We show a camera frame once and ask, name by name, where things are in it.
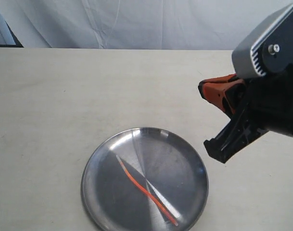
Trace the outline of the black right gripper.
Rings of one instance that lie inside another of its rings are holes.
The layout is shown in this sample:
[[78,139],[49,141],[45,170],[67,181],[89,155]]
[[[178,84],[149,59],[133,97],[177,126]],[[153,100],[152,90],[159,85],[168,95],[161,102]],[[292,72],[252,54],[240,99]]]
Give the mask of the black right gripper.
[[262,78],[230,74],[205,79],[198,90],[230,119],[215,137],[204,141],[211,158],[226,163],[269,131],[293,138],[293,64]]

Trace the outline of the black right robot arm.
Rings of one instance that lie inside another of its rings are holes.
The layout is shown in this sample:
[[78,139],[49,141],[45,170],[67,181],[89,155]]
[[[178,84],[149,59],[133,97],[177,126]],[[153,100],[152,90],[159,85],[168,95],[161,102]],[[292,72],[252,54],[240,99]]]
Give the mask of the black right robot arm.
[[230,119],[215,137],[204,141],[211,158],[226,163],[269,131],[293,138],[293,64],[262,78],[230,74],[205,79],[198,90]]

